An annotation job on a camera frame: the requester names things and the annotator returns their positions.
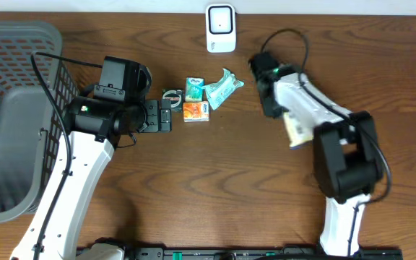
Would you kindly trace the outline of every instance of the wood grain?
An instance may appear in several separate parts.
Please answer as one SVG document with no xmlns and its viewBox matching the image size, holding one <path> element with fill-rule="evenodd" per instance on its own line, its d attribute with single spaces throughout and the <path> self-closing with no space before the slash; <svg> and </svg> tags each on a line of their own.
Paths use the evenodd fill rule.
<svg viewBox="0 0 416 260">
<path fill-rule="evenodd" d="M 340 105 L 375 117 L 394 173 L 391 196 L 366 211 L 361 245 L 398 246 L 405 259 L 416 259 L 416 17 L 238 14 L 237 48 L 226 54 L 206 51 L 200 14 L 0 13 L 0 20 L 52 23 L 69 58 L 102 63 L 112 55 L 147 65 L 154 76 L 149 98 L 184 87 L 190 76 L 216 82 L 223 67 L 246 83 L 210 122 L 184 123 L 175 114 L 170 134 L 141 134 L 136 147 L 118 150 L 97 185 L 79 245 L 107 236 L 169 247 L 318 241 L 324 197 L 312 176 L 311 146 L 290 151 L 283 123 L 262 116 L 247 64 L 270 33 L 294 27 L 311 40 L 307 71 L 316 85 Z M 269 47 L 284 61 L 302 59 L 293 36 Z M 79 86 L 100 76 L 97 69 L 69 69 Z M 0 225 L 0 259 L 31 218 Z"/>
</svg>

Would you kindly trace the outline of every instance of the laundry basket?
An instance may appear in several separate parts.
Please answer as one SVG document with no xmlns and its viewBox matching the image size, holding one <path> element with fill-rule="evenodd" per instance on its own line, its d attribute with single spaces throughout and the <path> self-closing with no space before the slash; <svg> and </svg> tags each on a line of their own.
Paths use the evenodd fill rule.
<svg viewBox="0 0 416 260">
<path fill-rule="evenodd" d="M 0 22 L 0 222 L 34 212 L 53 170 L 61 130 L 30 54 L 61 50 L 61 35 L 48 23 Z M 78 95 L 69 71 L 56 59 L 36 62 L 62 109 Z"/>
</svg>

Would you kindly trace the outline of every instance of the white background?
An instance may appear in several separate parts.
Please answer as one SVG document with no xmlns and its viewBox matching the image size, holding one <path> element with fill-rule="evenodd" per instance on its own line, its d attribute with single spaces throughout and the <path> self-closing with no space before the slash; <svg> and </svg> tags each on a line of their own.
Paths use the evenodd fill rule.
<svg viewBox="0 0 416 260">
<path fill-rule="evenodd" d="M 0 0 L 0 11 L 204 13 L 214 3 L 240 14 L 416 15 L 416 0 Z"/>
</svg>

